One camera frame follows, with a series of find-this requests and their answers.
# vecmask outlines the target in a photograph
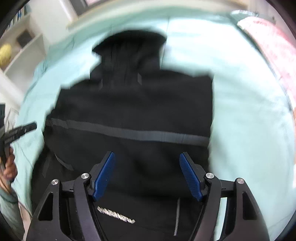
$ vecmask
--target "blue gripper pad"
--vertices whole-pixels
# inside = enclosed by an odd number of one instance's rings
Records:
[[[192,196],[198,201],[201,201],[203,195],[200,190],[200,181],[198,180],[194,170],[192,169],[184,154],[180,155],[179,163]]]
[[[93,199],[99,200],[107,187],[115,166],[115,154],[111,152],[94,183]]]

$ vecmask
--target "gray reflective stripe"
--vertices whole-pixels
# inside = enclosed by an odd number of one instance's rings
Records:
[[[61,163],[65,168],[67,168],[67,169],[70,170],[70,171],[74,171],[72,165],[70,165],[70,164],[66,164],[65,162],[63,162],[60,158],[57,157],[56,154],[55,154],[55,156],[56,156],[58,162]]]
[[[50,157],[47,156],[45,159],[45,163],[43,165],[43,170],[42,170],[42,175],[44,178],[46,177],[46,173],[49,168],[50,161],[51,161]]]
[[[180,216],[180,198],[178,198],[178,201],[177,201],[176,224],[175,224],[174,236],[177,236],[178,226],[179,226],[179,216]]]
[[[190,134],[181,134],[167,131],[136,131],[117,127],[103,126],[89,122],[79,122],[74,120],[59,120],[52,118],[51,121],[46,121],[46,125],[61,126],[63,128],[73,128],[81,131],[90,131],[106,136],[125,138],[138,141],[156,141],[169,142],[186,145],[196,145],[207,147],[209,138]]]

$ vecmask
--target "book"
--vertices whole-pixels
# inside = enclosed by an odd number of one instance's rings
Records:
[[[26,15],[26,7],[23,6],[18,12],[17,14],[13,17],[13,19],[10,21],[10,23],[8,24],[7,28],[5,31],[9,30],[15,23],[17,23],[18,21],[20,21],[20,19]]]

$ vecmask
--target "window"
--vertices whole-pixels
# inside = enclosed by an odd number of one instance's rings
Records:
[[[109,0],[70,0],[78,16],[90,10],[91,8],[107,1]]]

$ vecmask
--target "person's arm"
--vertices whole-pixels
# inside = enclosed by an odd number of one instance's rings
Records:
[[[13,149],[9,149],[9,156],[7,157],[4,178],[6,180],[14,180],[17,176],[17,167],[15,165],[15,156],[13,155]],[[20,209],[18,206],[18,199],[15,195],[12,195],[4,184],[5,180],[0,179],[0,211],[4,216],[6,222],[9,224],[15,235],[22,240],[24,235],[24,226]]]

